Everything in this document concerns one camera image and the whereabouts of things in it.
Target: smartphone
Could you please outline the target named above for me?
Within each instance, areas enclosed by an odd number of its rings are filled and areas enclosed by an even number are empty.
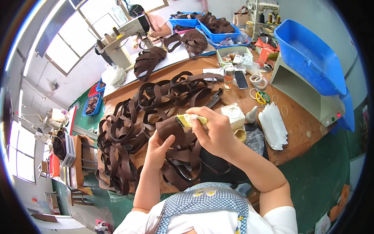
[[[239,89],[248,89],[249,86],[247,84],[247,80],[243,74],[243,71],[235,71],[234,76],[236,79],[236,83]]]

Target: stack of white strips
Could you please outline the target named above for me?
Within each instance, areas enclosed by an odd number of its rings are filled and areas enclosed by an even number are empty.
[[[264,110],[258,114],[265,138],[270,147],[275,150],[283,150],[282,145],[288,144],[288,133],[280,114],[274,102],[266,105]]]

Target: green floor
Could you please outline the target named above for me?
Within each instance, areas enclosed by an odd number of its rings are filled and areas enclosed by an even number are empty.
[[[86,100],[87,94],[83,94],[78,99],[81,105]],[[82,108],[78,111],[77,116],[82,114]],[[102,115],[103,113],[100,112],[93,117],[76,117],[74,124],[85,129],[96,128]],[[329,133],[302,157],[279,166],[291,186],[299,233],[306,234],[313,229],[315,223],[336,205],[343,185],[349,183],[349,161],[362,153],[362,105],[355,110],[355,119],[354,133],[343,129],[340,129],[336,135]],[[86,176],[85,180],[87,185],[98,185],[93,174]],[[65,191],[64,185],[55,181],[52,184],[60,197],[66,197],[66,193],[61,192]],[[87,197],[89,202],[94,203],[96,207],[108,207],[113,216],[114,226],[118,227],[132,209],[132,201],[111,203],[106,190],[93,188],[92,191],[94,196]],[[62,214],[68,214],[65,213],[68,211],[66,203],[61,202],[60,207]]]

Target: glass bottle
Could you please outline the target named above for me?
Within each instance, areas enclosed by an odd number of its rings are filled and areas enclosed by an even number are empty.
[[[223,67],[223,72],[225,74],[225,80],[224,80],[224,83],[223,83],[223,88],[226,91],[230,91],[233,87],[234,71],[235,71],[235,68],[234,68],[234,65],[232,65],[232,64],[226,64]]]

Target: white sleeve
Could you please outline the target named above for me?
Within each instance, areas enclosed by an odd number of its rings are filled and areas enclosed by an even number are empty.
[[[267,212],[263,219],[272,227],[274,234],[298,234],[296,210],[281,206]]]
[[[137,233],[146,223],[149,215],[141,211],[131,211],[116,228],[113,234]]]

